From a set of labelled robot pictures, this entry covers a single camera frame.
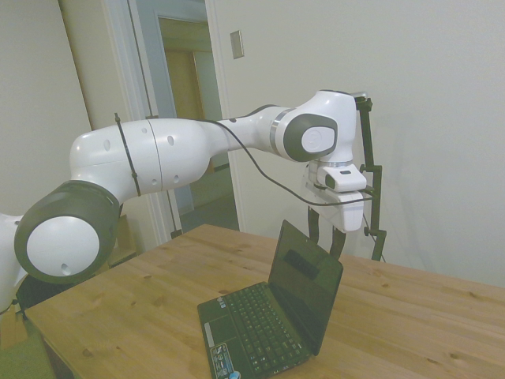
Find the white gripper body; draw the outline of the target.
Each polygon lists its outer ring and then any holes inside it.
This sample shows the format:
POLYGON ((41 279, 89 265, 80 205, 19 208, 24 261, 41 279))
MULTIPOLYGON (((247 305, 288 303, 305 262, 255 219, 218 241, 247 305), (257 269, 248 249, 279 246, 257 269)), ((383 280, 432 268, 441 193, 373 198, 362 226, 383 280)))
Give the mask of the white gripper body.
POLYGON ((310 163, 304 174, 306 200, 341 232, 358 230, 364 209, 364 175, 351 163, 336 165, 310 163))

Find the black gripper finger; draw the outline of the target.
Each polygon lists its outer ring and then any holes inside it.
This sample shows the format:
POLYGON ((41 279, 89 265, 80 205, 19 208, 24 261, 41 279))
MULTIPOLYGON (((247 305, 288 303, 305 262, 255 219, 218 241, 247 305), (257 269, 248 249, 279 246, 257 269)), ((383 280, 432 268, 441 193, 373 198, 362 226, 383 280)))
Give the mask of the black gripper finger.
POLYGON ((319 219, 320 214, 315 209, 308 207, 309 238, 315 243, 318 243, 320 239, 319 219))
POLYGON ((341 232, 336 227, 332 229, 332 241, 329 254, 335 259, 339 259, 346 242, 346 233, 341 232))

